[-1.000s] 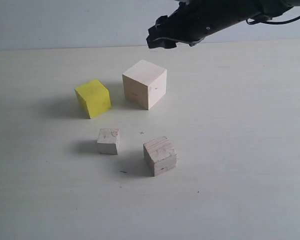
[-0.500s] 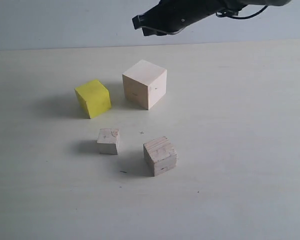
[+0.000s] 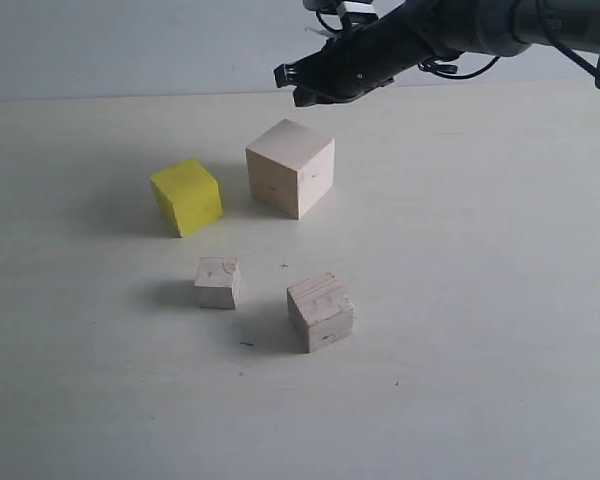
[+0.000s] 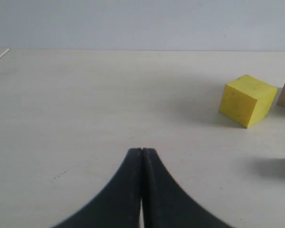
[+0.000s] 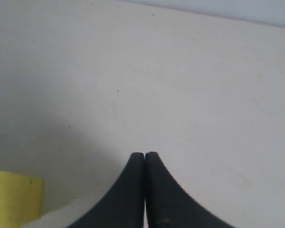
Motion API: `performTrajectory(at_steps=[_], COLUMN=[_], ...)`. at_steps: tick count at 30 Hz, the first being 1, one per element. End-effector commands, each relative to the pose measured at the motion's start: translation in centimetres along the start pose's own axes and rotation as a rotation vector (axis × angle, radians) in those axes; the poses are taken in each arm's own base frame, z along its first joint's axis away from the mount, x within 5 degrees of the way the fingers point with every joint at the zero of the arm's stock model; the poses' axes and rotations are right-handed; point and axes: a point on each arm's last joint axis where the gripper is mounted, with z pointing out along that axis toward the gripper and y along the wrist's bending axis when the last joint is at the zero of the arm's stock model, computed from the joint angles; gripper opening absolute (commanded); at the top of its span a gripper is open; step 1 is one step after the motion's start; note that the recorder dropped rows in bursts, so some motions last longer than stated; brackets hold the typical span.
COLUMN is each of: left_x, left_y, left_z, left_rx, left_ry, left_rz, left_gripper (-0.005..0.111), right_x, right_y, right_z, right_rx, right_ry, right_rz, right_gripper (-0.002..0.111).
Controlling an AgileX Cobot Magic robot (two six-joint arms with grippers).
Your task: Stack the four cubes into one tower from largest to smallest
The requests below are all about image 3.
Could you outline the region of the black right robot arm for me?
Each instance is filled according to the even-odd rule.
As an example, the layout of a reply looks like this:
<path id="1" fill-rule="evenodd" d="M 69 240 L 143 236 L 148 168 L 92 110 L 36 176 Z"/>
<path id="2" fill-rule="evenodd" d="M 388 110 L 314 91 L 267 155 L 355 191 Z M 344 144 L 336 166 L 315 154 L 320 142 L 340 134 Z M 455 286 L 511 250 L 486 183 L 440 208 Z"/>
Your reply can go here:
<path id="1" fill-rule="evenodd" d="M 459 80 L 466 53 L 493 63 L 549 46 L 586 71 L 600 90 L 600 1 L 404 1 L 384 16 L 370 1 L 306 1 L 316 18 L 336 16 L 324 46 L 277 66 L 277 87 L 297 107 L 351 103 L 413 67 Z"/>

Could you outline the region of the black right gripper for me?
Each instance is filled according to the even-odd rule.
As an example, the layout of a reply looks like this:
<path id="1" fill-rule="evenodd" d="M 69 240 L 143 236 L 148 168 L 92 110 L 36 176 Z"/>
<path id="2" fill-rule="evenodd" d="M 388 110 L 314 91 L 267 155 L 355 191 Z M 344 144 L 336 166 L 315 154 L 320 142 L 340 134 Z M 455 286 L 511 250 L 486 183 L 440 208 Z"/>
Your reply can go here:
<path id="1" fill-rule="evenodd" d="M 366 25 L 351 26 L 317 52 L 274 71 L 278 88 L 292 86 L 294 105 L 347 104 L 394 81 L 430 57 L 430 46 L 407 24 L 402 7 Z"/>

